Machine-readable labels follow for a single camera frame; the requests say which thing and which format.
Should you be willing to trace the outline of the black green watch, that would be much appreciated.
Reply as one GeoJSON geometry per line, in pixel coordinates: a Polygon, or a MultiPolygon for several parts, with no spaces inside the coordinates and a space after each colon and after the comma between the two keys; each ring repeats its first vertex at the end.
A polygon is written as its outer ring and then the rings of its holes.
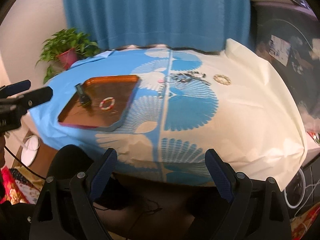
{"type": "Polygon", "coordinates": [[[91,98],[85,93],[82,85],[79,83],[75,85],[76,93],[79,97],[79,102],[83,107],[90,106],[92,101],[91,98]]]}

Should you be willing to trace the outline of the white round device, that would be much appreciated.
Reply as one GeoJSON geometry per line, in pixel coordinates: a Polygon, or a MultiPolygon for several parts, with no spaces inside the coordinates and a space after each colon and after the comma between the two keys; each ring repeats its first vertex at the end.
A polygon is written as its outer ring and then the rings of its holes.
{"type": "Polygon", "coordinates": [[[22,163],[29,167],[36,158],[38,149],[40,148],[40,139],[36,135],[31,135],[28,137],[21,152],[22,163]]]}

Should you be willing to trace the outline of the red floral cloth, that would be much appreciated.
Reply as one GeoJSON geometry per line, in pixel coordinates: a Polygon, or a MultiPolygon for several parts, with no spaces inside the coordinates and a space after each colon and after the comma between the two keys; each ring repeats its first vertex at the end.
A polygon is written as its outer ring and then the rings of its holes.
{"type": "Polygon", "coordinates": [[[36,204],[44,185],[44,180],[30,173],[24,167],[1,169],[5,189],[1,204],[5,201],[12,205],[18,203],[36,204]]]}

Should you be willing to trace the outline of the red flower pot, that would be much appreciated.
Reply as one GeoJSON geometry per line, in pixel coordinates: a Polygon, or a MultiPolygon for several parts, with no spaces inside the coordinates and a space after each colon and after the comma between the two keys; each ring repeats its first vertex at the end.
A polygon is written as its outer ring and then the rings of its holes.
{"type": "Polygon", "coordinates": [[[61,62],[63,69],[68,70],[78,60],[78,56],[75,49],[71,48],[57,55],[57,59],[61,62]]]}

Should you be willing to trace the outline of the green potted plant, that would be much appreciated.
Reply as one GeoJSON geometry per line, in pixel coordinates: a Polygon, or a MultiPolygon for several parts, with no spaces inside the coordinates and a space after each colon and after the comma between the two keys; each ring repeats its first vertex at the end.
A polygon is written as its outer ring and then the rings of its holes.
{"type": "Polygon", "coordinates": [[[71,48],[75,49],[78,61],[100,53],[98,43],[90,40],[89,34],[77,31],[76,28],[62,29],[54,33],[43,42],[40,57],[37,61],[37,63],[46,62],[49,64],[43,83],[65,71],[61,62],[57,59],[57,55],[71,48]]]}

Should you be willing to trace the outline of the orange metal tray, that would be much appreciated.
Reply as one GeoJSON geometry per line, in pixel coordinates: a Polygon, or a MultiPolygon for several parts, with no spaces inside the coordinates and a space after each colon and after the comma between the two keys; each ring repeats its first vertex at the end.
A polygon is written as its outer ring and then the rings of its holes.
{"type": "Polygon", "coordinates": [[[57,121],[66,127],[112,132],[124,123],[140,82],[137,75],[92,77],[81,83],[91,105],[83,107],[75,92],[57,121]]]}

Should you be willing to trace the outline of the blue patterned bed cover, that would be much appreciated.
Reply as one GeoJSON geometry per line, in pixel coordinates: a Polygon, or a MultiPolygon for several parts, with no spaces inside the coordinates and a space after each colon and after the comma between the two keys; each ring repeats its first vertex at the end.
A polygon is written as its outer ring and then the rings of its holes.
{"type": "Polygon", "coordinates": [[[298,108],[272,65],[227,40],[220,55],[168,48],[109,51],[52,78],[52,99],[30,111],[43,142],[74,144],[90,157],[118,154],[118,173],[208,185],[206,150],[250,178],[273,177],[284,189],[307,155],[298,108]],[[137,75],[141,82],[124,123],[112,132],[62,126],[57,118],[92,77],[137,75]]]}

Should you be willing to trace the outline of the dark cabinet with sticker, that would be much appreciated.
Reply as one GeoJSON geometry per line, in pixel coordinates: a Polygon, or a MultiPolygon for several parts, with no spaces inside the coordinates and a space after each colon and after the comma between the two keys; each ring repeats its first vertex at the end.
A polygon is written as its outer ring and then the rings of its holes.
{"type": "Polygon", "coordinates": [[[319,118],[319,21],[303,7],[257,2],[255,52],[287,85],[295,103],[319,118]]]}

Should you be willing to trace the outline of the blue curtain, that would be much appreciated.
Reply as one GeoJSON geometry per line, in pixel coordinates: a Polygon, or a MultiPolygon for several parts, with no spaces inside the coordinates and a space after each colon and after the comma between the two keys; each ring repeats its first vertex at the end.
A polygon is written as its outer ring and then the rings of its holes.
{"type": "Polygon", "coordinates": [[[100,48],[127,45],[221,51],[249,45],[250,0],[63,0],[67,25],[100,48]]]}

